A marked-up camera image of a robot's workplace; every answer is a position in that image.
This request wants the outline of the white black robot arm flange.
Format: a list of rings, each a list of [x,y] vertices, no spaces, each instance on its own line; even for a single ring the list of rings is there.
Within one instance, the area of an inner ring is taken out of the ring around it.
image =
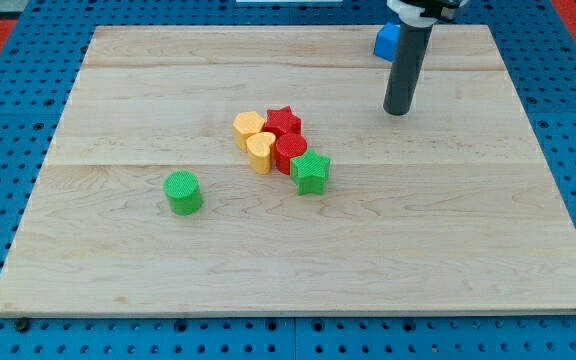
[[[387,7],[406,25],[426,28],[439,21],[452,22],[471,5],[471,0],[387,0]]]

